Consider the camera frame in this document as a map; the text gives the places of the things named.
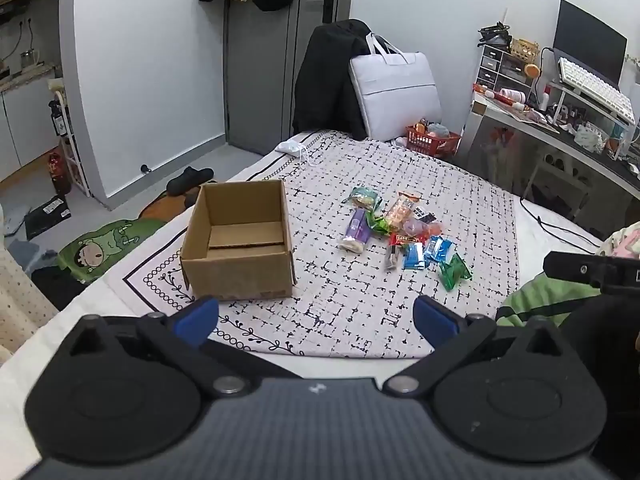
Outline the dark green snack packet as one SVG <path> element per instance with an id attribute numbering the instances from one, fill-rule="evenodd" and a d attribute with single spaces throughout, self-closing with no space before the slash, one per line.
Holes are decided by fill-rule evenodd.
<path id="1" fill-rule="evenodd" d="M 439 263 L 439 277 L 447 292 L 451 292 L 461 281 L 472 278 L 472 273 L 464 260 L 454 254 L 449 262 Z"/>

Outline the blue snack packet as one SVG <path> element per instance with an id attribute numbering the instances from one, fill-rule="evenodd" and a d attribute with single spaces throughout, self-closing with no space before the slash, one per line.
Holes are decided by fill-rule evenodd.
<path id="1" fill-rule="evenodd" d="M 426 267 L 424 248 L 421 242 L 411 242 L 406 246 L 404 269 L 424 270 Z"/>
<path id="2" fill-rule="evenodd" d="M 431 236 L 424 247 L 424 256 L 438 263 L 449 264 L 456 253 L 456 244 L 441 235 Z"/>

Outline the orange pink snack packet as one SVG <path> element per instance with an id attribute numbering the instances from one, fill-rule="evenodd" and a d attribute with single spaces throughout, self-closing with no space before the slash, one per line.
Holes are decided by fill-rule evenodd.
<path id="1" fill-rule="evenodd" d="M 437 236 L 442 234 L 442 225 L 439 222 L 430 222 L 424 226 L 422 235 L 425 237 Z"/>

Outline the red candy bar packet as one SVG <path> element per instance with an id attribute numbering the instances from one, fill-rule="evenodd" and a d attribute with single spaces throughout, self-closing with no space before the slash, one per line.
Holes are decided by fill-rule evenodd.
<path id="1" fill-rule="evenodd" d="M 390 239 L 388 240 L 388 244 L 390 246 L 406 246 L 412 241 L 413 241 L 413 238 L 411 236 L 407 236 L 406 234 L 401 234 L 401 233 L 392 233 L 390 234 Z"/>

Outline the black white snack packet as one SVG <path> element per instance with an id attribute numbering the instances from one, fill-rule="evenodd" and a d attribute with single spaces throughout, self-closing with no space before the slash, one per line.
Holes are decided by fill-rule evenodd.
<path id="1" fill-rule="evenodd" d="M 436 216 L 431 212 L 427 212 L 421 208 L 416 208 L 413 211 L 413 215 L 416 217 L 416 220 L 419 220 L 423 223 L 432 223 L 436 220 Z"/>

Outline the green clothing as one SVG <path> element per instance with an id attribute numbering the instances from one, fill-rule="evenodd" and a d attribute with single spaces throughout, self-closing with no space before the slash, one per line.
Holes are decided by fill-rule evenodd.
<path id="1" fill-rule="evenodd" d="M 499 326 L 523 327 L 531 318 L 542 316 L 560 326 L 586 300 L 599 295 L 600 290 L 590 285 L 556 280 L 541 273 L 504 300 L 495 321 Z"/>

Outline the white black patterned blanket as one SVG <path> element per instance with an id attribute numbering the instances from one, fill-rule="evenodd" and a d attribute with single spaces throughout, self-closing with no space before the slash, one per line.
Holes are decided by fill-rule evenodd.
<path id="1" fill-rule="evenodd" d="M 309 133 L 204 185 L 196 204 L 106 274 L 137 314 L 219 304 L 216 340 L 245 351 L 417 359 L 430 297 L 493 315 L 520 284 L 513 197 L 455 166 L 380 141 Z"/>

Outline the orange cracker packet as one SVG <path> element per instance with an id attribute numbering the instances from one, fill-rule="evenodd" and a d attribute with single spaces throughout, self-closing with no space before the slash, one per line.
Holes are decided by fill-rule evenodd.
<path id="1" fill-rule="evenodd" d="M 386 209 L 383 216 L 388 229 L 392 232 L 399 231 L 420 199 L 420 194 L 399 192 L 396 200 Z"/>

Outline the purple snack bar packet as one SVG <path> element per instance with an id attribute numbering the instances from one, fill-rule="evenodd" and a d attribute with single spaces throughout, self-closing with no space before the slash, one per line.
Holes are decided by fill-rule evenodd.
<path id="1" fill-rule="evenodd" d="M 356 209 L 349 221 L 345 234 L 340 241 L 340 247 L 348 252 L 362 254 L 366 249 L 367 242 L 371 236 L 371 230 L 367 226 L 366 212 L 367 209 Z"/>

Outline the black slippers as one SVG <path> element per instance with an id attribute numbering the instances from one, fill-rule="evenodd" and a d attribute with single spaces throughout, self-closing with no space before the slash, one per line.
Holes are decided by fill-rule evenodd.
<path id="1" fill-rule="evenodd" d="M 171 197 L 186 194 L 192 188 L 198 188 L 202 184 L 213 180 L 214 175 L 212 168 L 194 169 L 191 166 L 187 166 L 181 174 L 167 182 L 166 194 Z"/>

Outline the white keyboard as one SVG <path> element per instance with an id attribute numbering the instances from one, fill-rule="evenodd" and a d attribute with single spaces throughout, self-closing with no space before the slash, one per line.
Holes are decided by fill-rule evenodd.
<path id="1" fill-rule="evenodd" d="M 603 79 L 568 58 L 559 58 L 558 69 L 563 84 L 577 90 L 580 94 L 589 96 L 618 117 L 626 119 L 627 122 L 631 124 L 636 122 L 630 99 L 620 90 L 616 90 Z"/>

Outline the small drawer organizer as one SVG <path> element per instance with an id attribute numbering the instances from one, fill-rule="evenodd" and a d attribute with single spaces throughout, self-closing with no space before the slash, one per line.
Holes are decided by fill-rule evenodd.
<path id="1" fill-rule="evenodd" d="M 491 90 L 511 89 L 529 94 L 533 78 L 525 73 L 526 63 L 505 50 L 480 47 L 475 82 Z"/>

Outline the black computer monitor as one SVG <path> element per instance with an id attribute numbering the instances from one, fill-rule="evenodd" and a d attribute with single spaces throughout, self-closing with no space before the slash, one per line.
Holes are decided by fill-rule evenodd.
<path id="1" fill-rule="evenodd" d="M 552 44 L 555 62 L 566 58 L 614 88 L 620 86 L 627 38 L 595 16 L 560 0 Z"/>

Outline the black jacket on chair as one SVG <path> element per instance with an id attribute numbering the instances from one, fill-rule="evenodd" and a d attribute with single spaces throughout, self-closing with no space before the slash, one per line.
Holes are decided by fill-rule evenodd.
<path id="1" fill-rule="evenodd" d="M 349 63 L 369 52 L 371 29 L 359 20 L 314 29 L 294 89 L 293 131 L 335 130 L 357 141 L 367 137 Z"/>

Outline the grey door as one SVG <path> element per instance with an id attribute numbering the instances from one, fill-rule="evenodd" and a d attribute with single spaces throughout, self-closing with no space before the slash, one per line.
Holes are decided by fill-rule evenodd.
<path id="1" fill-rule="evenodd" d="M 314 29 L 349 17 L 352 0 L 292 0 L 259 10 L 224 3 L 224 114 L 235 148 L 265 155 L 291 135 L 294 87 Z"/>

